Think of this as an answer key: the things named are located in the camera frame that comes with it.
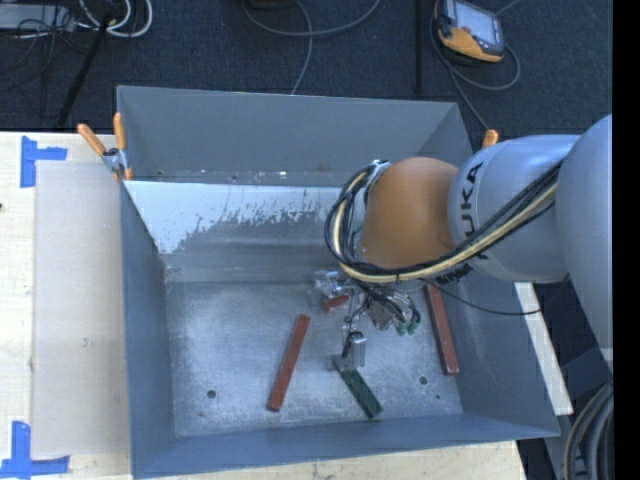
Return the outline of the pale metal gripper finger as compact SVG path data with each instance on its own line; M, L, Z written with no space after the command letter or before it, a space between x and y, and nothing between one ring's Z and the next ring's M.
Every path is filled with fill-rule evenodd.
M342 369L357 370L365 366L367 339L363 335L348 335L342 351Z
M336 312L347 310L353 297L353 285L336 270L320 270L313 275L308 292L310 307L314 311Z

